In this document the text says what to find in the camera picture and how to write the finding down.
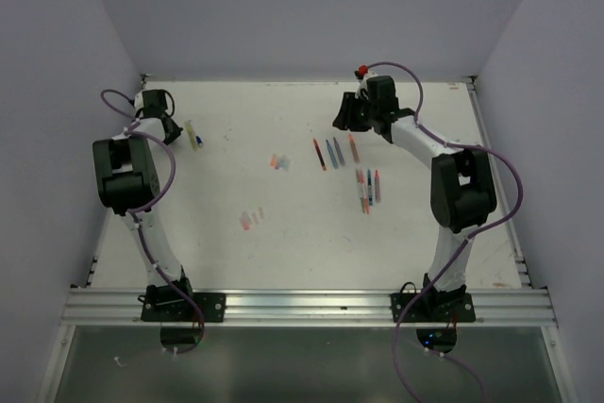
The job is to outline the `light blue pen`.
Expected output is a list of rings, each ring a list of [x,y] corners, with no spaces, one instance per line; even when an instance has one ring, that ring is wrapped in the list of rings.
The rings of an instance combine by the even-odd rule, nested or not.
[[[334,169],[338,169],[339,168],[339,162],[338,162],[338,160],[336,158],[334,149],[333,149],[333,147],[332,147],[332,145],[331,145],[331,143],[330,143],[329,140],[326,140],[326,146],[327,146],[327,152],[328,152],[328,155],[329,155],[329,158],[331,160],[333,168]]]

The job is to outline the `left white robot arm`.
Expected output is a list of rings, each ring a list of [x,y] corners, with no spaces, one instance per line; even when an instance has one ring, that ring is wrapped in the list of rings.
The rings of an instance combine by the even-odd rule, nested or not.
[[[176,159],[169,148],[183,131],[174,120],[176,102],[162,89],[142,90],[133,97],[104,89],[100,97],[129,121],[121,134],[92,144],[100,201],[124,222],[143,257],[145,306],[186,320],[195,312],[196,298],[158,209],[176,177]]]

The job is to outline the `red black gel pen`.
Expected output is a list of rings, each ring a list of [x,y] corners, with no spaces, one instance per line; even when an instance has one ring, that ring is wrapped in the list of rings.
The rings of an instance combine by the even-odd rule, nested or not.
[[[322,151],[321,151],[320,145],[319,145],[319,143],[317,142],[317,140],[316,140],[316,139],[314,139],[314,138],[312,139],[312,143],[313,143],[313,146],[314,146],[315,152],[316,152],[316,154],[317,154],[317,157],[318,157],[318,159],[319,159],[319,162],[320,162],[321,168],[322,168],[322,170],[323,170],[323,171],[326,171],[326,170],[327,170],[327,165],[326,165],[326,163],[325,163],[325,160],[324,160],[324,157],[323,157],[323,154],[322,154]]]

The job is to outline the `yellow highlighter pen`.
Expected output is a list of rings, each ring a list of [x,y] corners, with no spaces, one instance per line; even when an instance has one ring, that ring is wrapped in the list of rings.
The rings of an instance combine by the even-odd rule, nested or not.
[[[198,136],[193,128],[192,122],[191,121],[187,121],[185,123],[185,128],[187,130],[188,136],[190,138],[190,142],[191,142],[191,146],[193,150],[198,150],[200,148],[200,146],[198,146],[195,136]]]

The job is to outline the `purple red pen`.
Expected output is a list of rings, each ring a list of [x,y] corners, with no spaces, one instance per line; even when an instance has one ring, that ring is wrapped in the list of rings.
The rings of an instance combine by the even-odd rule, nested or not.
[[[333,143],[334,143],[335,151],[336,151],[340,165],[345,166],[344,155],[343,155],[341,147],[335,137],[333,137]]]

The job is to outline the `red highlighter pen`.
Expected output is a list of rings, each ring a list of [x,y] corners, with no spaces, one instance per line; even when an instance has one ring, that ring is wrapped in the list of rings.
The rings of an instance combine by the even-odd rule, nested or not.
[[[360,183],[361,183],[361,190],[362,190],[362,196],[363,196],[364,212],[366,214],[369,214],[369,212],[370,212],[369,195],[368,195],[368,190],[367,190],[365,177],[363,175],[362,169],[359,170],[359,179],[360,179]]]

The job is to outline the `orange pen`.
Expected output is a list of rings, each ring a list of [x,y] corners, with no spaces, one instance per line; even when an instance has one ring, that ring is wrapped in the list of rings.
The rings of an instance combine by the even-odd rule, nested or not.
[[[355,163],[360,163],[360,162],[361,162],[361,160],[360,160],[360,156],[359,156],[358,148],[357,148],[357,146],[356,146],[356,142],[355,142],[355,139],[354,139],[354,137],[353,137],[353,135],[352,135],[352,134],[349,134],[349,135],[348,135],[348,140],[349,140],[349,145],[350,145],[350,149],[351,149],[351,154],[352,154],[352,157],[353,157],[354,162],[355,162]]]

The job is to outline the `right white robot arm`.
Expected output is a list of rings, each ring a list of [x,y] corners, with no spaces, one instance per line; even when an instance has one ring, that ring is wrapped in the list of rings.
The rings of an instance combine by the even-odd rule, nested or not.
[[[474,235],[495,211],[495,184],[487,152],[463,148],[423,129],[416,111],[399,107],[395,83],[366,67],[355,72],[359,87],[345,92],[333,126],[365,132],[409,152],[430,173],[429,202],[439,226],[434,259],[424,278],[422,313],[442,320],[466,289]]]

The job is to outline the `green thin pen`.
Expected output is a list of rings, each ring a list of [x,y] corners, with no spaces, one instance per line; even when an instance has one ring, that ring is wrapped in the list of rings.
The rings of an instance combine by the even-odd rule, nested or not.
[[[356,175],[356,179],[357,179],[359,197],[360,197],[361,202],[364,202],[364,191],[363,191],[363,186],[362,186],[362,182],[361,182],[361,174],[360,174],[359,169],[355,169],[355,175]]]

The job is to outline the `blue gel pen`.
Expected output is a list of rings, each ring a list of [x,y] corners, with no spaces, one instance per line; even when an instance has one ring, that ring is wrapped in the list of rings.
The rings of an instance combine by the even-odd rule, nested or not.
[[[371,207],[374,205],[374,190],[371,169],[367,169],[366,180],[368,205]]]

